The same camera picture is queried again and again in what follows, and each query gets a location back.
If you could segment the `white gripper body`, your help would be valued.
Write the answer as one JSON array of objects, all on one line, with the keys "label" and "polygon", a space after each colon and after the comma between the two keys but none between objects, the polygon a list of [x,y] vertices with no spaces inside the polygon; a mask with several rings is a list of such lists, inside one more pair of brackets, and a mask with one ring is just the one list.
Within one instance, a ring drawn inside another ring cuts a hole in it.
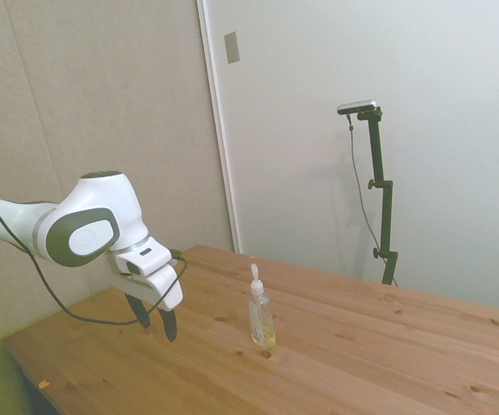
[{"label": "white gripper body", "polygon": [[163,310],[173,310],[183,299],[170,252],[109,254],[112,285],[126,294]]}]

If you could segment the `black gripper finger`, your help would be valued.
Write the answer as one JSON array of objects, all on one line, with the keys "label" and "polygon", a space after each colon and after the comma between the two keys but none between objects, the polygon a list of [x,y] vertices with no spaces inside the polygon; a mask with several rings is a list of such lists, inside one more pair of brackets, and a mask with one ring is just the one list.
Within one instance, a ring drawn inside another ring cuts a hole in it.
[{"label": "black gripper finger", "polygon": [[163,321],[163,329],[167,339],[173,342],[177,338],[177,322],[174,310],[163,310],[158,308],[159,316]]},{"label": "black gripper finger", "polygon": [[144,329],[149,328],[150,327],[150,316],[149,316],[146,308],[144,307],[143,302],[140,299],[138,299],[134,296],[131,296],[129,294],[126,294],[125,296],[126,296],[126,300],[127,300],[128,304],[130,305],[131,310],[133,311],[138,322],[141,324],[141,326]]}]

